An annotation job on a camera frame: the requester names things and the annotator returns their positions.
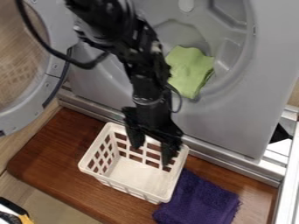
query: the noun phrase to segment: wooden board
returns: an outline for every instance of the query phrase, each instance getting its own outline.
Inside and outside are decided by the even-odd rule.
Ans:
[[[8,171],[98,221],[155,223],[151,215],[158,206],[104,186],[77,168],[104,124],[63,108],[9,162]],[[234,223],[270,223],[277,195],[273,187],[195,157],[188,157],[185,167],[239,194],[242,205]]]

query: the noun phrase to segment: white plastic basket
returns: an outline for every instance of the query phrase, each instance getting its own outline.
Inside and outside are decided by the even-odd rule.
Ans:
[[[145,144],[134,150],[123,126],[107,123],[96,137],[79,169],[113,187],[153,204],[170,201],[187,159],[184,145],[167,167],[162,166],[160,143],[146,137]]]

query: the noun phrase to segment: white washing machine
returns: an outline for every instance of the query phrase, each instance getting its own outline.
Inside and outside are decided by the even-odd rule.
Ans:
[[[134,0],[138,14],[156,29],[165,55],[194,46],[212,55],[215,74],[198,99],[184,99],[175,123],[187,136],[261,158],[298,78],[299,2],[296,0]],[[98,50],[78,43],[64,2],[31,0],[49,43],[87,61]],[[57,92],[65,62],[49,56],[43,76],[0,113],[0,133],[23,128]],[[85,71],[72,67],[73,92],[120,110],[133,105],[132,87],[115,56]]]

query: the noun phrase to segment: green cloth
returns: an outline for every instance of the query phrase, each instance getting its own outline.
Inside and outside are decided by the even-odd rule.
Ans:
[[[177,45],[166,57],[171,66],[168,82],[187,98],[194,99],[212,75],[213,57],[205,56],[198,48]]]

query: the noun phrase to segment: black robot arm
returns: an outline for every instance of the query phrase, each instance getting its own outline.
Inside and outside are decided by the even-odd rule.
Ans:
[[[170,67],[156,32],[129,1],[66,0],[66,6],[78,17],[74,29],[80,39],[114,54],[125,68],[136,104],[122,109],[132,146],[142,146],[145,135],[155,138],[167,165],[180,149],[183,131],[171,120]]]

